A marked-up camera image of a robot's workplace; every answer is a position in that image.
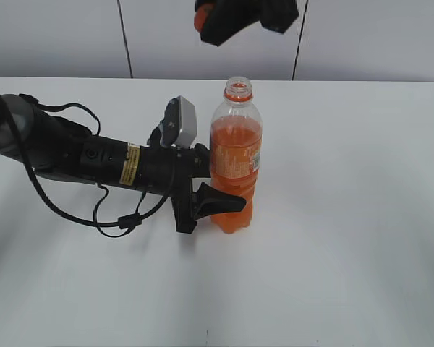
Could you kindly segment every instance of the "warning sticker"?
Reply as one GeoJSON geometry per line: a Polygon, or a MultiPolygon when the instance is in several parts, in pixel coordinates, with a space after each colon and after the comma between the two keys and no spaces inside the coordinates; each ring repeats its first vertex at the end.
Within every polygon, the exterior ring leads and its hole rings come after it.
{"type": "Polygon", "coordinates": [[[262,140],[249,147],[227,147],[214,142],[212,146],[211,165],[219,176],[242,179],[259,170],[262,140]]]}
{"type": "Polygon", "coordinates": [[[135,175],[140,162],[140,146],[129,143],[127,155],[125,158],[124,169],[122,170],[120,184],[125,186],[132,186],[135,180],[135,175]]]}

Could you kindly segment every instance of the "orange bottle cap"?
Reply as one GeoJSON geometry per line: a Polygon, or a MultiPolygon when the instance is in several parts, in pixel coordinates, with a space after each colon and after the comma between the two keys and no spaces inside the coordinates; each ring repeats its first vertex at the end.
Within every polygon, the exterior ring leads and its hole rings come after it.
{"type": "Polygon", "coordinates": [[[204,4],[197,11],[195,15],[195,29],[199,33],[203,31],[205,21],[208,20],[209,14],[214,9],[214,4],[204,4]]]}

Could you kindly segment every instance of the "wire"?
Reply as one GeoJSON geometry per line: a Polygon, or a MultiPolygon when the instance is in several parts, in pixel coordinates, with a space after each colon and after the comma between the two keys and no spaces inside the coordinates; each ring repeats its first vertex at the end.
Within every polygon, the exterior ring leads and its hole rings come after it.
{"type": "Polygon", "coordinates": [[[100,208],[101,204],[103,203],[103,201],[108,197],[109,195],[109,189],[106,188],[105,186],[103,186],[102,184],[98,184],[98,188],[102,189],[105,191],[104,196],[96,203],[95,208],[93,209],[93,223],[95,224],[96,229],[98,230],[98,232],[106,237],[109,237],[111,239],[118,239],[120,237],[126,236],[130,233],[132,233],[132,231],[135,230],[135,228],[137,226],[139,226],[143,220],[145,220],[146,218],[151,217],[153,214],[155,214],[156,212],[159,211],[159,209],[164,205],[164,203],[167,201],[167,199],[169,198],[169,195],[172,192],[172,189],[174,188],[174,181],[175,181],[175,165],[176,165],[176,153],[174,155],[174,164],[172,165],[172,173],[171,173],[171,181],[169,182],[169,186],[167,187],[166,193],[164,194],[164,196],[162,196],[162,198],[159,200],[159,202],[151,209],[149,210],[147,213],[145,213],[144,215],[141,215],[139,212],[140,209],[140,205],[143,202],[143,200],[146,197],[146,193],[148,191],[148,189],[145,188],[145,190],[143,190],[142,193],[142,197],[140,198],[140,201],[138,202],[137,208],[135,208],[135,212],[132,215],[126,215],[122,219],[122,223],[128,223],[129,225],[127,225],[127,231],[125,231],[123,234],[120,235],[110,235],[107,234],[106,232],[103,231],[102,229],[102,225],[98,222],[98,209],[100,208]]]}
{"type": "Polygon", "coordinates": [[[80,108],[80,109],[84,110],[85,112],[87,112],[88,114],[90,114],[92,116],[92,118],[96,120],[96,122],[98,123],[98,129],[96,130],[95,135],[100,136],[100,132],[101,132],[100,119],[87,106],[84,106],[80,103],[67,103],[65,105],[60,105],[60,106],[48,106],[48,105],[43,105],[41,103],[38,103],[36,106],[39,107],[40,110],[47,111],[47,112],[61,112],[61,111],[64,111],[70,107],[80,108]]]}
{"type": "Polygon", "coordinates": [[[110,234],[107,234],[103,231],[103,229],[100,227],[100,223],[98,222],[98,209],[100,208],[103,201],[108,197],[109,189],[106,188],[105,186],[101,185],[101,184],[98,184],[98,188],[105,191],[104,196],[96,203],[95,208],[93,209],[93,222],[94,222],[95,227],[98,230],[98,232],[103,236],[109,237],[110,239],[119,239],[121,237],[127,236],[128,234],[132,233],[132,231],[134,231],[136,226],[130,226],[127,229],[127,231],[125,231],[124,233],[122,233],[120,235],[110,235],[110,234]]]}
{"type": "MultiPolygon", "coordinates": [[[[57,215],[59,215],[62,218],[65,218],[67,220],[70,220],[74,223],[81,224],[83,226],[91,226],[96,227],[94,222],[91,220],[85,220],[82,218],[75,217],[73,215],[70,215],[69,213],[64,212],[63,210],[60,210],[51,200],[48,198],[46,193],[43,191],[43,188],[40,184],[40,182],[37,180],[37,177],[35,176],[32,164],[30,163],[29,156],[27,155],[27,151],[25,149],[24,143],[22,142],[20,131],[17,128],[16,122],[13,119],[13,116],[11,112],[8,109],[8,106],[6,105],[5,101],[0,96],[0,113],[4,114],[5,120],[8,123],[8,127],[11,130],[14,140],[16,141],[18,150],[20,152],[22,163],[24,164],[27,176],[29,177],[30,182],[34,186],[34,189],[36,190],[39,197],[43,200],[45,205],[50,208],[53,212],[55,212],[57,215]]],[[[99,226],[103,228],[116,228],[119,226],[119,222],[111,222],[111,223],[99,223],[99,226]]]]}

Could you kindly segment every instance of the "yellow label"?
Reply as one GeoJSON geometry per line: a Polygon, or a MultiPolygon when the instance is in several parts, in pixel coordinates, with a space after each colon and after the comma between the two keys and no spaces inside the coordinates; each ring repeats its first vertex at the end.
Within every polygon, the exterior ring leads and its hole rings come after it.
{"type": "Polygon", "coordinates": [[[124,169],[122,170],[120,184],[132,186],[137,174],[138,163],[140,162],[140,146],[129,143],[124,169]]]}

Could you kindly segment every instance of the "orange object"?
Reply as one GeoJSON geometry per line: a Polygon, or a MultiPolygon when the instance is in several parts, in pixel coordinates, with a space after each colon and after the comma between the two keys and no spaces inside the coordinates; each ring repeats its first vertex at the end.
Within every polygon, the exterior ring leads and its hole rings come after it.
{"type": "Polygon", "coordinates": [[[260,114],[251,102],[248,79],[230,79],[224,95],[225,101],[214,115],[210,133],[212,187],[243,197],[247,204],[240,213],[213,215],[211,219],[224,232],[232,234],[248,227],[252,220],[263,127],[260,114]]]}
{"type": "Polygon", "coordinates": [[[214,9],[214,4],[204,4],[197,11],[195,15],[195,29],[199,33],[203,31],[205,21],[208,19],[209,14],[214,9]]]}

